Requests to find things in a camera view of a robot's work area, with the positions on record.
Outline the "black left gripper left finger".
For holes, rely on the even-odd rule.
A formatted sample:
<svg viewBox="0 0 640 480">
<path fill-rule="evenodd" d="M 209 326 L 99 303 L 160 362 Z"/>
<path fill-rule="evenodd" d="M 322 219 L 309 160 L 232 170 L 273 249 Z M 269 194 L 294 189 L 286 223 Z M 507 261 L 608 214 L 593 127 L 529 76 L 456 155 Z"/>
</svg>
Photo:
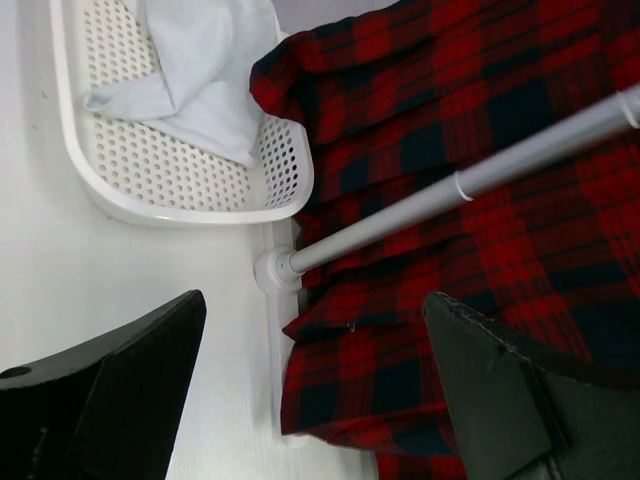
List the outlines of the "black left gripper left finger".
<svg viewBox="0 0 640 480">
<path fill-rule="evenodd" d="M 2 478 L 165 478 L 205 319 L 203 294 L 191 290 L 3 371 Z"/>
</svg>

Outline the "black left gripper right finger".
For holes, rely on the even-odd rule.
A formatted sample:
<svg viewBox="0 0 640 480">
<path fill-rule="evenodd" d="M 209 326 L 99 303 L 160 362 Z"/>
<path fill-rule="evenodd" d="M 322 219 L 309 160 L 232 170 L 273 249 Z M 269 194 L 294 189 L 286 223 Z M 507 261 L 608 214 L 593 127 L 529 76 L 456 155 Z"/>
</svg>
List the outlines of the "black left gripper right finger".
<svg viewBox="0 0 640 480">
<path fill-rule="evenodd" d="M 545 345 L 440 292 L 423 312 L 468 478 L 638 478 L 637 376 Z"/>
</svg>

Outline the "red black plaid skirt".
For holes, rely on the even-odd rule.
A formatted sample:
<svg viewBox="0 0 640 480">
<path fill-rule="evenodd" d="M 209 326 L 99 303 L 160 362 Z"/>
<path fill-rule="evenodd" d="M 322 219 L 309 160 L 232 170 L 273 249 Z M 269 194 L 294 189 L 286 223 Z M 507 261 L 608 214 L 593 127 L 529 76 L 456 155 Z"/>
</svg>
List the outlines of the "red black plaid skirt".
<svg viewBox="0 0 640 480">
<path fill-rule="evenodd" d="M 309 246 L 639 80 L 635 1 L 400 1 L 294 34 L 250 90 L 301 123 Z M 600 365 L 639 369 L 630 131 L 306 273 L 281 428 L 374 453 L 380 479 L 465 477 L 422 314 L 443 292 Z"/>
</svg>

